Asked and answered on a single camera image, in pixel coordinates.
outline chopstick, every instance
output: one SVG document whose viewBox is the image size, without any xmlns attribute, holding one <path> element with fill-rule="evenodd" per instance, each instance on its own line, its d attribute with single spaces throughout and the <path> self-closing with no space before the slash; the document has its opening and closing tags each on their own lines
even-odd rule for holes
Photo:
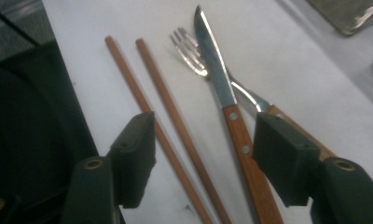
<svg viewBox="0 0 373 224">
<path fill-rule="evenodd" d="M 148 105 L 143 93 L 141 92 L 137 82 L 135 81 L 129 66 L 126 64 L 122 54 L 120 53 L 117 44 L 115 43 L 114 39 L 111 36 L 105 38 L 105 43 L 109 48 L 114 60 L 116 61 L 117 67 L 119 68 L 120 72 L 125 77 L 131 91 L 134 94 L 138 104 L 142 108 L 144 112 L 151 111 L 151 108 Z M 158 122 L 155 120 L 155 133 L 157 138 L 162 146 L 164 153 L 166 154 L 167 158 L 169 159 L 170 164 L 172 165 L 175 173 L 177 174 L 186 194 L 189 196 L 190 201 L 193 203 L 197 213 L 199 214 L 201 221 L 203 223 L 213 223 L 201 202 L 197 191 L 195 191 L 191 181 L 187 177 L 187 173 L 181 165 L 181 162 L 177 159 L 172 146 L 170 145 L 169 141 L 167 140 L 166 135 L 164 134 L 163 130 L 160 128 Z"/>
<path fill-rule="evenodd" d="M 149 53 L 149 50 L 144 40 L 137 39 L 136 45 L 139 49 L 141 57 L 145 62 L 145 66 L 159 91 L 159 95 L 163 103 L 165 104 L 170 117 L 172 118 L 173 125 L 175 126 L 178 135 L 181 137 L 181 140 L 186 148 L 186 152 L 188 153 L 189 158 L 192 160 L 192 163 L 195 166 L 195 169 L 200 177 L 201 183 L 203 184 L 204 188 L 207 191 L 207 194 L 209 195 L 210 200 L 212 201 L 216 213 L 218 214 L 222 223 L 231 223 L 228 213 L 225 210 L 224 205 L 221 203 L 221 199 L 219 198 L 219 195 L 215 190 L 214 184 L 211 181 L 206 169 L 204 168 L 203 162 L 201 161 L 199 153 L 195 148 L 193 141 L 187 131 L 186 125 L 182 121 L 181 116 L 175 107 L 173 99 L 161 78 L 160 72 L 154 63 L 154 60 L 152 59 L 152 56 Z"/>
</svg>

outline wooden knife handle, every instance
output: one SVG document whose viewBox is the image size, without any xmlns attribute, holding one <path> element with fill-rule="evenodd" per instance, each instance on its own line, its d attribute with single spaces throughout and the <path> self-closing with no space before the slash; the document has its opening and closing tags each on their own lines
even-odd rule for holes
<svg viewBox="0 0 373 224">
<path fill-rule="evenodd" d="M 287 123 L 300 131 L 303 135 L 309 138 L 318 148 L 320 148 L 320 161 L 325 160 L 328 157 L 336 157 L 336 154 L 324 146 L 320 141 L 315 139 L 311 134 L 306 132 L 302 127 L 300 127 L 296 122 L 294 122 L 289 116 L 287 116 L 279 107 L 276 105 L 271 105 L 267 112 L 272 115 L 277 115 L 283 118 Z"/>
<path fill-rule="evenodd" d="M 260 224 L 282 224 L 268 180 L 251 158 L 253 142 L 237 105 L 222 109 Z"/>
</svg>

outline white surface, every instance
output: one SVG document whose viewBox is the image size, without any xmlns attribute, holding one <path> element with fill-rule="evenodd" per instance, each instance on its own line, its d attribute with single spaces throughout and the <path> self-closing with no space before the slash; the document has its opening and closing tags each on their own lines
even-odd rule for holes
<svg viewBox="0 0 373 224">
<path fill-rule="evenodd" d="M 44 0 L 68 73 L 100 154 L 141 112 L 104 38 L 127 58 L 157 119 L 210 206 L 134 41 L 142 37 L 163 75 L 233 223 L 252 223 L 225 122 L 209 83 L 195 76 L 173 48 L 178 26 L 193 31 L 200 4 L 228 68 L 331 148 L 373 178 L 373 26 L 345 38 L 303 0 L 121 1 Z M 254 120 L 244 114 L 250 134 Z M 127 223 L 200 223 L 157 145 L 157 164 L 139 208 L 122 209 Z M 285 223 L 311 223 L 309 208 L 285 208 Z"/>
</svg>

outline knife blade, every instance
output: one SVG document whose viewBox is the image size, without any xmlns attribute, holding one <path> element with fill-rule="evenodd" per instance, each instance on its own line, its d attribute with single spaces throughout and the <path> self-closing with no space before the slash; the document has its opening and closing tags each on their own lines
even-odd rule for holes
<svg viewBox="0 0 373 224">
<path fill-rule="evenodd" d="M 196 8 L 194 26 L 201 57 L 209 70 L 210 81 L 213 84 L 221 106 L 236 155 L 242 167 L 246 185 L 254 204 L 255 211 L 253 213 L 257 215 L 259 223 L 283 223 L 268 181 L 258 168 L 256 162 L 251 159 L 253 143 L 250 134 L 243 121 L 213 32 L 199 6 Z"/>
</svg>

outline fork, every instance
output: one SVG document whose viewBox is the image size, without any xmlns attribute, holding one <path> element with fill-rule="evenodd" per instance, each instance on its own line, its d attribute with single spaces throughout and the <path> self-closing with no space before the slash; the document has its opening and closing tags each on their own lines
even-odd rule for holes
<svg viewBox="0 0 373 224">
<path fill-rule="evenodd" d="M 185 28 L 179 27 L 173 32 L 173 35 L 170 35 L 170 39 L 174 43 L 174 46 L 182 59 L 197 75 L 210 78 L 210 74 L 205 69 L 204 61 L 200 57 L 198 42 Z M 228 68 L 227 71 L 233 90 L 238 96 L 241 96 L 244 100 L 247 100 L 248 103 L 252 104 L 256 112 L 266 111 L 271 106 L 269 102 L 258 96 L 253 91 L 248 90 L 237 81 L 229 72 Z"/>
</svg>

